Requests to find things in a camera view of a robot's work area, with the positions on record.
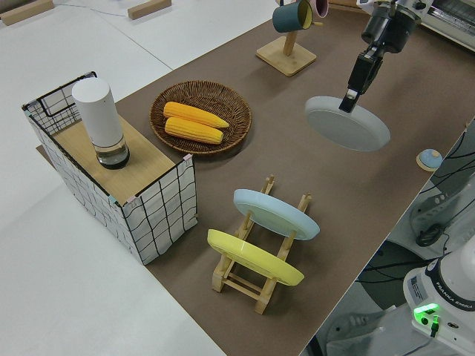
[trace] brown mat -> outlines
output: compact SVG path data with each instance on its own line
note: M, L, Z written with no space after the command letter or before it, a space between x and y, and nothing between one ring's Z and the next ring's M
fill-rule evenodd
M151 104L163 90L178 82L211 80L236 90L252 109L241 151L197 159L198 225L148 265L228 355L298 355L428 180L416 155L426 148L446 154L475 113L474 55L418 29L402 53L385 56L359 101L388 125L392 139L386 147L352 152L311 131L305 101L344 95L356 57L365 49L360 32L367 20L365 14L331 10L323 27L301 31L297 43L317 59L290 78L255 55L280 36L267 22L117 105L175 162L182 154L156 138L148 123ZM296 287L278 285L259 315L246 295L227 287L221 294L212 291L219 254L207 245L206 232L234 233L242 219L233 206L234 190L259 190L269 174L276 178L272 195L289 204L312 193L307 212L321 233L294 242L288 262L306 277ZM255 227L249 242L276 252L281 238Z

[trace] led indicator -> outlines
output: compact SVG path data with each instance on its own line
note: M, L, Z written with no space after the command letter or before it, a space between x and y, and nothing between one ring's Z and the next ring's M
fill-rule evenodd
M422 323L422 319L426 314L432 314L434 313L437 309L439 308L439 304L436 303L430 303L425 306L419 306L414 309L414 317L419 323ZM437 315L434 315L433 317L434 323L439 322L439 317Z

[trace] corn cob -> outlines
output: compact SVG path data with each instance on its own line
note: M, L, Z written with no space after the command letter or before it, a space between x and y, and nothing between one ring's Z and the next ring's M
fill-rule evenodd
M229 124L219 116L208 111L195 108L194 106L180 104L179 102L167 102L163 108L164 117L181 117L212 128L227 128Z
M165 132L182 139L192 139L213 145L219 145L223 141L223 132L218 129L180 117L169 117L165 123Z

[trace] wicker basket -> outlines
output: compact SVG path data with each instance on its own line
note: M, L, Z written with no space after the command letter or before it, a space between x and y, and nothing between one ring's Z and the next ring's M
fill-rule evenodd
M168 135L163 116L163 107L167 102L191 105L227 121L229 127L221 129L223 141L219 145L211 145ZM150 110L150 124L158 138L188 154L217 154L235 147L246 137L251 121L251 109L239 94L222 84L207 81L183 82L166 89L155 99Z

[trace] light blue plate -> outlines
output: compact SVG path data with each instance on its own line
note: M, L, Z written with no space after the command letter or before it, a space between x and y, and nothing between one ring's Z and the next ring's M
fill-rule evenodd
M234 202L236 208L264 228L288 237L293 231L297 240L311 240L320 232L320 227L308 215L296 207L270 195L249 189L237 189Z

